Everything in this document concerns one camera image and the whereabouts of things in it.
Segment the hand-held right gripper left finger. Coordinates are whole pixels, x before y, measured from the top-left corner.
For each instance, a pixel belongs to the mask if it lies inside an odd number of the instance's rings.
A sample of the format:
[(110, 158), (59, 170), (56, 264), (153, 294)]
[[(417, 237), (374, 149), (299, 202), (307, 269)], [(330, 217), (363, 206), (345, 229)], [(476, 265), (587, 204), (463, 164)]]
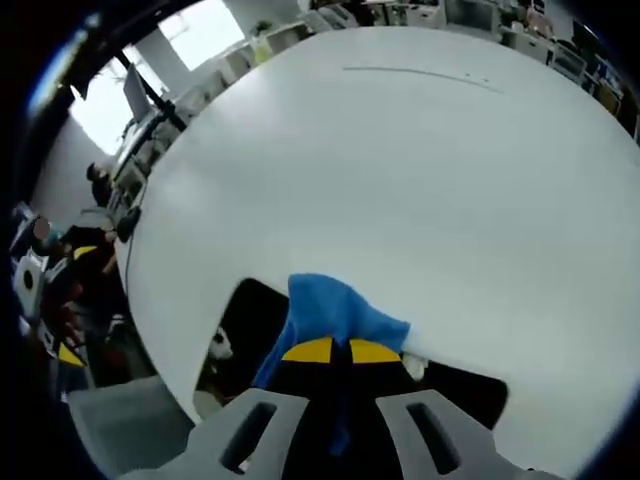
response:
[(346, 346), (330, 337), (285, 353), (263, 388), (189, 434), (185, 450), (130, 479), (325, 479), (346, 449)]

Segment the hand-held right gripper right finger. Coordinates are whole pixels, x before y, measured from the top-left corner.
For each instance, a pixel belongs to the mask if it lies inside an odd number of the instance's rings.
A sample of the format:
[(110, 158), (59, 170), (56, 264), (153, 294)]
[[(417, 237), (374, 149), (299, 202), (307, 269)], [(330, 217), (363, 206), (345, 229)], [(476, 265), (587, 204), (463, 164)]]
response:
[(437, 391), (410, 391), (400, 356), (384, 345), (349, 342), (354, 437), (403, 479), (553, 479), (497, 451), (493, 434)]

